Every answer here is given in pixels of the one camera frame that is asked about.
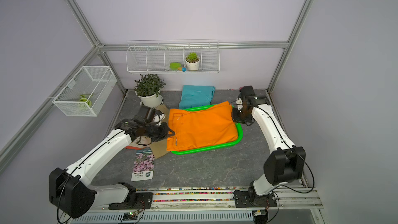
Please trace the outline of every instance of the wire basket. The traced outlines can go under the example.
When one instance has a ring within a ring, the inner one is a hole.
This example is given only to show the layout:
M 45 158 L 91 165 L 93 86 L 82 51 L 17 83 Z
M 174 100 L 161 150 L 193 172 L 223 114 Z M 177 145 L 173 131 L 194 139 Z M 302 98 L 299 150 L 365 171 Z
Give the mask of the wire basket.
M 178 62 L 185 66 L 185 57 L 196 52 L 200 56 L 199 69 L 181 72 L 171 70 L 170 63 Z M 218 42 L 190 43 L 129 43 L 126 53 L 127 71 L 140 73 L 218 73 L 220 72 L 220 50 Z
M 110 67 L 83 66 L 52 101 L 66 116 L 98 116 L 116 84 Z

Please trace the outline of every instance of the small white pot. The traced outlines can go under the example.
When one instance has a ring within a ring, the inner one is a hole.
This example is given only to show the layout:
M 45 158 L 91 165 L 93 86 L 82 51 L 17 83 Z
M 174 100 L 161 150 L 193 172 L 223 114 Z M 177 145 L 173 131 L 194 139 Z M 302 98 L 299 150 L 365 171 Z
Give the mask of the small white pot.
M 187 62 L 187 56 L 185 57 L 184 61 L 185 61 L 185 67 L 187 68 L 187 70 L 189 71 L 195 71 L 195 70 L 199 70 L 199 64 L 200 64 L 200 56 L 199 57 L 199 61 L 191 63 L 191 62 Z
M 158 97 L 156 97 L 156 94 L 153 94 L 151 96 L 146 96 L 146 97 L 143 97 L 143 96 L 138 96 L 138 97 L 141 99 L 142 103 L 145 106 L 152 107 L 152 108 L 160 106 L 163 101 L 163 97 L 160 95 L 160 92 L 159 92 Z

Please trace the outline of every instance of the succulent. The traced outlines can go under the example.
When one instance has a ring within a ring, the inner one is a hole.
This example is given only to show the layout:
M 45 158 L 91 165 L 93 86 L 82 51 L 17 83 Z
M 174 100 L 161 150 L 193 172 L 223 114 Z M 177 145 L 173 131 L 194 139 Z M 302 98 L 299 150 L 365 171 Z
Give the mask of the succulent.
M 199 61 L 199 57 L 198 57 L 198 55 L 195 52 L 192 52 L 189 55 L 187 55 L 185 60 L 187 62 L 194 63 L 194 62 Z
M 164 83 L 157 74 L 152 73 L 145 76 L 141 75 L 141 79 L 135 82 L 137 82 L 137 85 L 135 86 L 134 91 L 141 97 L 147 97 L 153 94 L 156 94 L 156 97 L 158 97 L 159 90 L 164 88 L 164 85 L 166 85 L 166 83 Z

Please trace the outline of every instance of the wire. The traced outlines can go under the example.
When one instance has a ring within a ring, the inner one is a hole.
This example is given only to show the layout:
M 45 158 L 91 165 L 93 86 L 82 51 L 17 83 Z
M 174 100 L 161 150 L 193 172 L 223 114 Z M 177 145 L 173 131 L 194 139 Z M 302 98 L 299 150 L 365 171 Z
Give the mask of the wire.
M 70 174 L 69 174 L 69 176 L 66 178 L 66 180 L 63 182 L 63 184 L 64 184 L 64 187 L 62 188 L 62 190 L 61 190 L 61 194 L 59 195 L 59 200 L 58 200 L 58 204 L 57 204 L 57 221 L 58 221 L 58 223 L 59 224 L 64 224 L 64 223 L 66 223 L 67 221 L 69 221 L 70 219 L 71 219 L 71 217 L 69 217 L 66 221 L 64 221 L 64 222 L 61 222 L 60 220 L 59 220 L 59 206 L 60 206 L 60 204 L 61 204 L 61 197 L 62 197 L 62 193 L 64 192 L 64 190 L 65 190 L 65 186 L 67 185 L 67 182 L 69 181 L 69 179 L 70 179 L 70 177 L 72 176 L 72 174 L 73 174 L 73 172 L 75 172 L 76 170 L 77 170 L 77 168 L 78 167 L 80 167 L 80 165 L 82 165 L 83 163 L 84 163 L 84 161 L 86 161 L 87 160 L 87 158 L 89 158 L 92 154 L 94 154 L 94 152 L 96 152 L 99 148 L 101 148 L 104 144 L 106 144 L 109 140 L 111 140 L 112 138 L 114 138 L 116 135 L 118 135 L 119 133 L 121 133 L 121 132 L 124 132 L 124 131 L 127 131 L 127 130 L 130 130 L 130 129 L 134 129 L 134 128 L 138 128 L 138 127 L 132 127 L 132 128 L 128 128 L 128 129 L 126 129 L 126 130 L 123 130 L 123 131 L 120 131 L 120 132 L 118 132 L 118 133 L 116 133 L 115 135 L 113 135 L 110 139 L 108 139 L 107 141 L 105 141 L 102 145 L 100 145 L 97 149 L 95 149 L 95 151 L 93 151 L 92 153 L 90 153 L 90 155 L 88 155 Z
M 143 217 L 144 214 L 145 214 L 145 203 L 144 203 L 144 201 L 140 201 L 140 202 L 142 203 L 142 208 L 144 209 L 144 212 L 142 213 L 140 219 L 139 219 L 137 222 L 134 222 L 134 224 L 136 224 L 136 223 L 138 223 L 139 221 L 141 221 L 142 217 Z
M 271 220 L 269 220 L 269 221 L 267 221 L 267 223 L 269 223 L 270 221 L 272 221 L 275 217 L 276 217 L 276 215 L 278 214 L 278 212 L 279 212 L 279 207 L 280 207 L 281 205 L 279 204 L 279 197 L 278 197 L 278 210 L 276 211 L 276 214 L 271 218 Z
M 240 99 L 242 99 L 242 98 L 237 98 L 236 100 L 230 101 L 229 104 L 231 104 L 232 102 L 237 102 Z
M 239 189 L 235 189 L 234 190 L 234 192 L 232 193 L 232 198 L 234 199 L 234 200 L 237 200 L 238 198 L 235 198 L 235 192 L 242 192 L 242 191 L 240 191 Z
M 261 111 L 265 112 L 265 113 L 269 116 L 269 118 L 272 120 L 272 122 L 273 122 L 273 124 L 274 124 L 274 126 L 275 126 L 275 128 L 276 128 L 276 131 L 278 131 L 279 136 L 281 137 L 281 140 L 285 143 L 285 145 L 286 145 L 289 149 L 293 149 L 293 148 L 290 148 L 290 147 L 286 144 L 285 140 L 282 138 L 282 135 L 281 135 L 281 133 L 280 133 L 279 130 L 278 130 L 278 127 L 276 126 L 274 120 L 273 120 L 272 117 L 269 115 L 269 113 L 266 112 L 265 110 L 261 109 L 260 107 L 257 107 L 257 109 L 260 109 Z M 297 191 L 297 190 L 295 190 L 295 189 L 292 189 L 291 187 L 288 187 L 288 186 L 286 186 L 286 185 L 281 185 L 281 186 L 284 186 L 284 187 L 286 187 L 286 188 L 289 188 L 289 189 L 291 189 L 291 190 L 293 190 L 293 191 L 295 191 L 295 192 L 301 193 L 301 194 L 307 194 L 307 193 L 309 193 L 309 192 L 311 192 L 311 191 L 314 190 L 314 187 L 315 187 L 315 177 L 314 177 L 314 174 L 312 173 L 311 168 L 308 166 L 308 164 L 307 164 L 307 162 L 304 160 L 304 158 L 303 158 L 302 156 L 300 156 L 297 152 L 296 152 L 296 155 L 299 156 L 299 157 L 301 158 L 301 160 L 305 163 L 305 165 L 307 166 L 307 168 L 310 170 L 310 173 L 311 173 L 311 176 L 312 176 L 312 187 L 311 187 L 311 189 L 310 189 L 309 191 L 307 191 L 307 192 L 300 192 L 300 191 Z

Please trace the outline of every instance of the blue towel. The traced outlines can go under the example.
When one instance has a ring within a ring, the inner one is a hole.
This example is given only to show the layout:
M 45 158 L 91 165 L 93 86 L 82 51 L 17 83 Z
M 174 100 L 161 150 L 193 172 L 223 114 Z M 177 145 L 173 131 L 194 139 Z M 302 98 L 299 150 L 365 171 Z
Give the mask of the blue towel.
M 181 102 L 178 108 L 186 109 L 210 105 L 215 89 L 215 87 L 211 86 L 184 85 L 182 88 Z

